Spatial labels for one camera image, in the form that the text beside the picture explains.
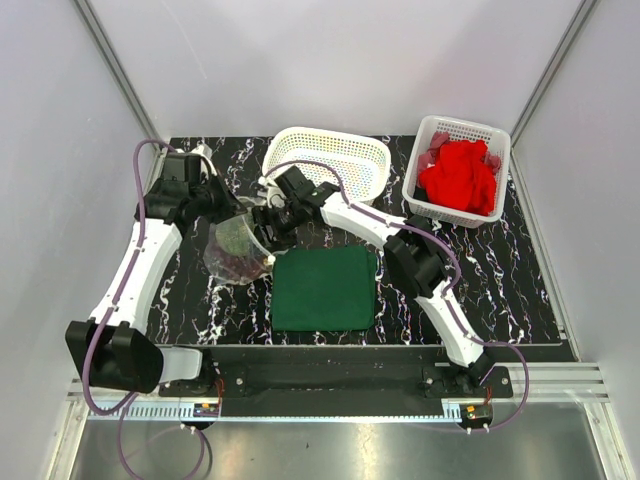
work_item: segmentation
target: folded green cloth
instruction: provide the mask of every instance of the folded green cloth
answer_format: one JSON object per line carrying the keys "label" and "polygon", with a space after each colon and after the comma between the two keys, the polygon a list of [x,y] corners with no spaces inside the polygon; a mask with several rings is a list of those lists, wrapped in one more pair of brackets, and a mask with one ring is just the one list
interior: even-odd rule
{"label": "folded green cloth", "polygon": [[363,246],[290,250],[273,271],[274,330],[364,330],[373,325],[376,256]]}

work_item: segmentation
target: plastic basket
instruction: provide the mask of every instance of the plastic basket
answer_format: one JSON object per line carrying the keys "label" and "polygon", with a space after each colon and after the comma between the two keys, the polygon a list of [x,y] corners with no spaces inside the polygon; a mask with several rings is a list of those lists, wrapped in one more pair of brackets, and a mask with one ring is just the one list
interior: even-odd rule
{"label": "plastic basket", "polygon": [[[418,157],[425,153],[436,132],[448,132],[451,140],[484,140],[493,155],[500,157],[500,170],[496,174],[495,209],[488,217],[467,213],[453,208],[434,205],[413,198],[418,179]],[[413,144],[407,175],[402,185],[402,196],[409,203],[409,209],[423,217],[453,223],[467,228],[477,228],[488,222],[495,222],[502,216],[504,197],[509,179],[509,160],[511,158],[511,137],[504,130],[488,127],[480,123],[465,122],[455,118],[430,115],[420,123],[420,129]]]}
{"label": "plastic basket", "polygon": [[[391,152],[373,138],[292,127],[278,133],[269,145],[262,174],[292,160],[315,160],[329,165],[342,178],[350,200],[370,205],[382,193],[389,178]],[[336,183],[331,172],[322,167],[300,164],[298,168],[316,185],[325,181]],[[280,173],[282,171],[275,171],[268,178],[273,179]],[[271,196],[277,189],[269,190]]]}

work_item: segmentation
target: black marble table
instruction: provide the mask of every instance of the black marble table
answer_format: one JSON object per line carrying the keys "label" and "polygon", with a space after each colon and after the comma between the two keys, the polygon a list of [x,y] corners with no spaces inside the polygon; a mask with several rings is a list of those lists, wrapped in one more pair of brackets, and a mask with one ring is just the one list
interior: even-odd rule
{"label": "black marble table", "polygon": [[[402,180],[414,137],[378,137],[392,156],[389,182],[373,206],[410,215]],[[206,142],[236,195],[256,196],[270,138],[174,138],[186,151]],[[216,285],[202,260],[208,224],[200,219],[168,265],[156,293],[147,336],[159,344],[187,345],[429,345],[440,343],[426,313],[389,284],[378,255],[374,326],[352,332],[274,332],[271,277],[248,286]],[[456,295],[469,323],[486,340],[558,344],[560,336],[540,267],[518,203],[514,183],[507,189],[499,222],[468,230],[432,221],[433,232],[452,247],[462,268]],[[298,229],[299,248],[364,244],[342,230],[310,224]]]}

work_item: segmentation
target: gray wall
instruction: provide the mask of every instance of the gray wall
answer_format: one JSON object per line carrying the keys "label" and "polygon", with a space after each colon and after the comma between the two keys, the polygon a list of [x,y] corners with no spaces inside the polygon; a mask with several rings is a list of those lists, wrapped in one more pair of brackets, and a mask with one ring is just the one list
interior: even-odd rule
{"label": "gray wall", "polygon": [[579,0],[92,0],[162,135],[510,130]]}
{"label": "gray wall", "polygon": [[516,146],[585,360],[640,467],[640,3],[601,2]]}
{"label": "gray wall", "polygon": [[4,0],[0,63],[0,477],[29,480],[72,375],[65,328],[130,234],[142,133],[67,0]]}

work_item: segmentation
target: metallic floor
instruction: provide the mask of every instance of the metallic floor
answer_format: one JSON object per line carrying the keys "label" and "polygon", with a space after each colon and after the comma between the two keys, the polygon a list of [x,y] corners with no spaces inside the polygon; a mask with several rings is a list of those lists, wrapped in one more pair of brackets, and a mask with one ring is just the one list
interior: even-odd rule
{"label": "metallic floor", "polygon": [[[498,405],[504,415],[510,408]],[[132,452],[167,422],[127,422]],[[87,422],[73,479],[129,478],[120,466],[114,421]],[[209,456],[196,479],[592,480],[604,473],[578,405],[531,404],[508,428],[488,435],[430,432],[397,424],[219,423],[206,430]],[[196,438],[174,431],[130,459],[142,478],[179,479],[195,464]]]}

